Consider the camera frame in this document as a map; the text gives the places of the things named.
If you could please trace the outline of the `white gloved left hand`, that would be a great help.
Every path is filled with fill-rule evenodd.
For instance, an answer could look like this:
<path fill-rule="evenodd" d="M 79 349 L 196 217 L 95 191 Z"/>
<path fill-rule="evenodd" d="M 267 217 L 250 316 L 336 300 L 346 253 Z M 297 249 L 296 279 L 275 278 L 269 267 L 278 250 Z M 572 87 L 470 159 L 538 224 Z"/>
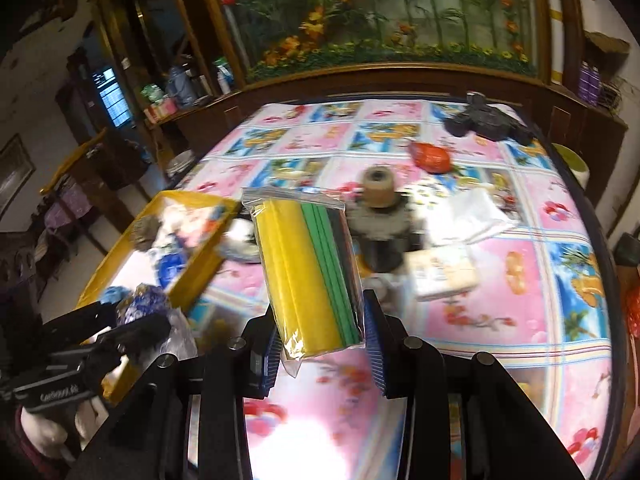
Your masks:
<path fill-rule="evenodd" d="M 80 360 L 27 374 L 12 396 L 29 442 L 45 456 L 76 460 L 111 414 L 108 396 L 127 363 L 126 356 L 96 365 Z"/>

